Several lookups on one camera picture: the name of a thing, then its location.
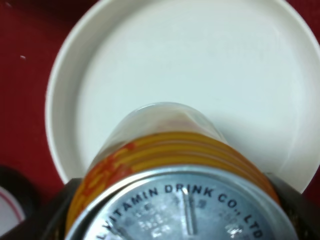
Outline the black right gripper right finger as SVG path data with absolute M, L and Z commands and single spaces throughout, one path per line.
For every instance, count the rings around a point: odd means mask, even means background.
M 281 206 L 300 240 L 320 238 L 320 208 L 307 200 L 288 183 L 272 173 L 266 177 L 278 195 Z

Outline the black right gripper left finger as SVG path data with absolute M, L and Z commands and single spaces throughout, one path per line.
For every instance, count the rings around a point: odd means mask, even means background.
M 63 240 L 71 201 L 81 178 L 71 179 L 63 189 L 31 217 L 0 237 L 1 240 Z

